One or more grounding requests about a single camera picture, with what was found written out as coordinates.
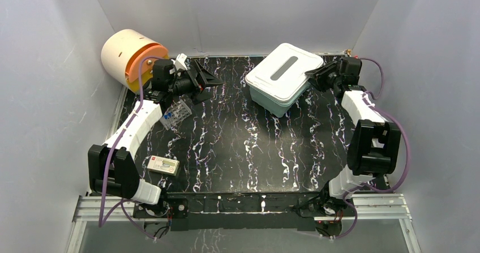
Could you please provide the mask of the white red slide box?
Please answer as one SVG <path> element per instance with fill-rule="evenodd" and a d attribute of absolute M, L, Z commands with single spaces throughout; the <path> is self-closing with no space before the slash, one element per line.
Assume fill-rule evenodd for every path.
<path fill-rule="evenodd" d="M 178 173 L 179 161 L 160 156 L 151 156 L 147 169 L 156 173 L 175 176 Z"/>

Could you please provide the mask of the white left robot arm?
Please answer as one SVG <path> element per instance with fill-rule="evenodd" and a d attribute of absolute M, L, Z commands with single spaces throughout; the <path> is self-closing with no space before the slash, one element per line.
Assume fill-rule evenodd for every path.
<path fill-rule="evenodd" d="M 211 99 L 210 87 L 224 82 L 197 60 L 185 65 L 185 56 L 175 60 L 158 58 L 149 69 L 152 78 L 143 81 L 139 101 L 120 128 L 102 145 L 88 151 L 89 186 L 103 196 L 112 195 L 147 204 L 156 217 L 164 216 L 169 202 L 162 189 L 138 175 L 136 152 L 150 129 L 162 119 L 177 120 L 169 113 L 174 97 L 187 95 L 193 104 Z"/>

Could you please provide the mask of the white plastic bin lid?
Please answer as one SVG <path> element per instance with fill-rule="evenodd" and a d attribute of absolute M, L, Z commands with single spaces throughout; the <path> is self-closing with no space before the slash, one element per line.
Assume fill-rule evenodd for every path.
<path fill-rule="evenodd" d="M 245 77 L 246 83 L 281 104 L 289 104 L 308 81 L 306 71 L 323 65 L 323 58 L 282 43 Z"/>

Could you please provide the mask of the mint green plastic bin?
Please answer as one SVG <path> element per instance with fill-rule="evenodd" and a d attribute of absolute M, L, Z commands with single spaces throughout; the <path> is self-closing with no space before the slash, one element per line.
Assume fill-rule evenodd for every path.
<path fill-rule="evenodd" d="M 254 87 L 250 87 L 251 99 L 268 110 L 271 114 L 278 118 L 281 118 L 291 108 L 291 106 L 300 98 L 300 96 L 310 87 L 310 83 L 305 83 L 291 99 L 286 102 L 281 102 L 272 96 L 265 94 L 262 91 L 257 90 Z"/>

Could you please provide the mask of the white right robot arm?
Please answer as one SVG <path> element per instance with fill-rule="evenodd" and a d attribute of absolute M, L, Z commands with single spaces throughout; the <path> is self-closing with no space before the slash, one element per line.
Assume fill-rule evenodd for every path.
<path fill-rule="evenodd" d="M 401 131 L 397 124 L 374 110 L 374 95 L 359 85 L 363 59 L 341 57 L 307 71 L 312 86 L 332 90 L 336 100 L 347 111 L 355 129 L 348 147 L 346 165 L 331 179 L 319 195 L 299 203 L 298 208 L 332 216 L 347 208 L 352 194 L 369 181 L 394 172 L 397 164 Z"/>

